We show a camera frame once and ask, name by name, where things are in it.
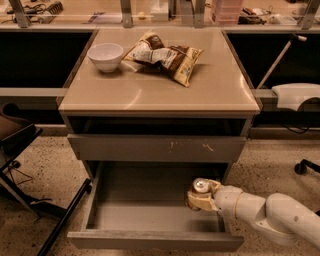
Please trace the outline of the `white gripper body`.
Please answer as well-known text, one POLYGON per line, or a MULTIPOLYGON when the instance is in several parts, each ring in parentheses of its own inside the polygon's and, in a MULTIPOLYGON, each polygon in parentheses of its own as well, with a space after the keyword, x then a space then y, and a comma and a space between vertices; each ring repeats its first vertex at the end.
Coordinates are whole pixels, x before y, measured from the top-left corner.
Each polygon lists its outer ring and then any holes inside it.
POLYGON ((236 205, 243 190, 234 186, 222 186, 214 194, 218 213, 222 217, 236 217, 236 205))

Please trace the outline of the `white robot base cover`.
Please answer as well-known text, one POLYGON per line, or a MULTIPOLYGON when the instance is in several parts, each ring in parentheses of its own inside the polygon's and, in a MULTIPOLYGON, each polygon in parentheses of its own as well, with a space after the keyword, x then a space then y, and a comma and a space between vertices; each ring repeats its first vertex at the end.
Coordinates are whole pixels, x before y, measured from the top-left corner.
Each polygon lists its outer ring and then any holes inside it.
POLYGON ((289 83, 272 87, 277 95, 277 107, 297 111, 306 101, 320 98, 320 85, 313 83, 289 83))

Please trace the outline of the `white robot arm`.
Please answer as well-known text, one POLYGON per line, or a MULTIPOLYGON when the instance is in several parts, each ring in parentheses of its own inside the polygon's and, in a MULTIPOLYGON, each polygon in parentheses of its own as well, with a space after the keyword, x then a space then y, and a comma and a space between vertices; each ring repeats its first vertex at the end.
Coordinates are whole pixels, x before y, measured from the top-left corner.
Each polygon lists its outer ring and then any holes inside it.
POLYGON ((320 248, 320 217, 285 194, 264 198, 215 180, 197 178, 187 192, 187 205, 242 221, 278 245, 290 246, 302 237, 320 248))

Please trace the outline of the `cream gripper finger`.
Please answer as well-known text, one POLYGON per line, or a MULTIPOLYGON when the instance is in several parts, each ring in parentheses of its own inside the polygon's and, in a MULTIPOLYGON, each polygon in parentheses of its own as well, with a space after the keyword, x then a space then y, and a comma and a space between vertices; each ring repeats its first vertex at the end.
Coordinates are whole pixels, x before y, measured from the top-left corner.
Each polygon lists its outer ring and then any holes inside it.
POLYGON ((218 208, 211 193, 187 192, 187 206, 192 210, 217 211, 218 208))
POLYGON ((208 190, 207 193, 210 194, 211 196, 214 196, 217 191, 222 187, 222 184, 216 180, 207 180, 207 185, 208 185, 208 190))

